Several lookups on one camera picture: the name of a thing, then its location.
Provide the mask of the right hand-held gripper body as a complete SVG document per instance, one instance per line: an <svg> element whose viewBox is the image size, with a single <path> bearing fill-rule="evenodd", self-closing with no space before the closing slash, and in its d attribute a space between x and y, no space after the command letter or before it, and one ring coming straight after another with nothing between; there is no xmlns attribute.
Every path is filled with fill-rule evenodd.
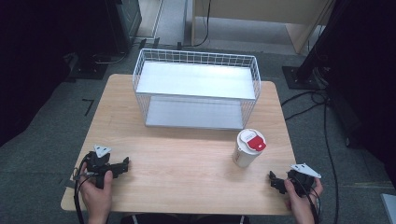
<svg viewBox="0 0 396 224"><path fill-rule="evenodd" d="M321 174L316 172L306 163L292 164L288 172L288 179L294 185L299 196L308 193L316 178L321 178Z"/></svg>

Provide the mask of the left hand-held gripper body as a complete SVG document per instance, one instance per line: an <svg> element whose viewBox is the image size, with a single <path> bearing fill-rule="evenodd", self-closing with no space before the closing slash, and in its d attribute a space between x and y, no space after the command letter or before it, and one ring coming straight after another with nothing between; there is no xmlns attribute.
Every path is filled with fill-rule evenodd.
<svg viewBox="0 0 396 224"><path fill-rule="evenodd" d="M121 174L121 164L110 164L109 147L99 145L93 146L93 151L90 151L84 161L87 163L87 171L89 176L95 177L95 186L99 189L104 188L104 178L107 171L111 171L114 178Z"/></svg>

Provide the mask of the white cup with red lid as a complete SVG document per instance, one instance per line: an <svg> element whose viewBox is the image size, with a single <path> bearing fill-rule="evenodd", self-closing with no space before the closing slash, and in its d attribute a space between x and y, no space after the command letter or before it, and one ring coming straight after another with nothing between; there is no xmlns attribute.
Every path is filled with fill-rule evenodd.
<svg viewBox="0 0 396 224"><path fill-rule="evenodd" d="M265 137L257 130L242 130L236 137L233 162L241 168L248 167L265 150Z"/></svg>

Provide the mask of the white wire shelf rack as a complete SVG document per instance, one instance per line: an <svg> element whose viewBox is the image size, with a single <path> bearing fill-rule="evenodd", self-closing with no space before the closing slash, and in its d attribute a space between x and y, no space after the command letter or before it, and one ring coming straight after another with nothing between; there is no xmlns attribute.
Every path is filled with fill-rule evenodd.
<svg viewBox="0 0 396 224"><path fill-rule="evenodd" d="M133 88L148 126L242 130L262 85L252 55L141 49Z"/></svg>

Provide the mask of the person's right hand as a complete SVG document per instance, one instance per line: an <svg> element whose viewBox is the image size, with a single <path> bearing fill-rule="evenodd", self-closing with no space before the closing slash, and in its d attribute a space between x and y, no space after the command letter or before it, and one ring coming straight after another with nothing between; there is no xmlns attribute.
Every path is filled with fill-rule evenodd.
<svg viewBox="0 0 396 224"><path fill-rule="evenodd" d="M312 189L312 192L305 197L300 197L297 195L295 188L289 179L285 179L284 184L290 197L288 208L292 211L293 215L309 215L313 217L311 203L315 201L323 191L320 179L315 179L315 187Z"/></svg>

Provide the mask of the person's left hand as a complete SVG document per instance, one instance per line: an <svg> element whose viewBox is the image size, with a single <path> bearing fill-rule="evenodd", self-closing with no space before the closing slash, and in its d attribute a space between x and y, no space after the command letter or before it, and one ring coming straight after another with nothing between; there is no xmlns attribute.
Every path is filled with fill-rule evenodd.
<svg viewBox="0 0 396 224"><path fill-rule="evenodd" d="M104 188L97 188L87 177L80 179L81 195L89 215L109 215L112 205L113 174L107 171L104 178Z"/></svg>

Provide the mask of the white flat panel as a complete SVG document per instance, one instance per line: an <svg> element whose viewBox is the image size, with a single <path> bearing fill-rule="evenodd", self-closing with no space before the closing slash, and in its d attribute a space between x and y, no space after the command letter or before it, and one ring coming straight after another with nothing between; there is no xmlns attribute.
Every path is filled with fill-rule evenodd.
<svg viewBox="0 0 396 224"><path fill-rule="evenodd" d="M396 195L381 194L390 224L396 224Z"/></svg>

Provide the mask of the black flat stand base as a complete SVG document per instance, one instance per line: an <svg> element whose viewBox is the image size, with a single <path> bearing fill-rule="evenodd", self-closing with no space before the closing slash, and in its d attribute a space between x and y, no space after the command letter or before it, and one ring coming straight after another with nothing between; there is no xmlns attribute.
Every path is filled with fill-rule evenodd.
<svg viewBox="0 0 396 224"><path fill-rule="evenodd" d="M68 79L101 80L107 70L105 63L97 62L90 54L74 54L69 65L71 71Z"/></svg>

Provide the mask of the black metal stand with base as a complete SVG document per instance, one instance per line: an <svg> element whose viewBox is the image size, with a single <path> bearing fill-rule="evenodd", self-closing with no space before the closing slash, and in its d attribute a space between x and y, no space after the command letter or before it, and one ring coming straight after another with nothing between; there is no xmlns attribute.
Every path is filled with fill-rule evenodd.
<svg viewBox="0 0 396 224"><path fill-rule="evenodd" d="M319 90L314 69L335 62L347 40L353 35L353 23L359 17L361 0L336 0L328 25L299 67L283 66L282 72L292 90Z"/></svg>

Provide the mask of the black cabinet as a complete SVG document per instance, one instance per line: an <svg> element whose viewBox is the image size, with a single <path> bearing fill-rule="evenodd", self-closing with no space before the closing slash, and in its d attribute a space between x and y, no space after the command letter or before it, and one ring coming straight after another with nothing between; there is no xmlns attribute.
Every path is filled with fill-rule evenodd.
<svg viewBox="0 0 396 224"><path fill-rule="evenodd" d="M126 53L142 21L138 0L106 0L106 9L117 52Z"/></svg>

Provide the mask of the light wooden furniture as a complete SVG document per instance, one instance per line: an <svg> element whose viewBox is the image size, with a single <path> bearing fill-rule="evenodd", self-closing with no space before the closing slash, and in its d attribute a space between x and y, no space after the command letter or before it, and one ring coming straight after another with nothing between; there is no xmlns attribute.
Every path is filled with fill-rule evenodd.
<svg viewBox="0 0 396 224"><path fill-rule="evenodd" d="M318 25L326 25L335 0L192 0L191 43L196 17L268 21L286 24L296 53L301 53Z"/></svg>

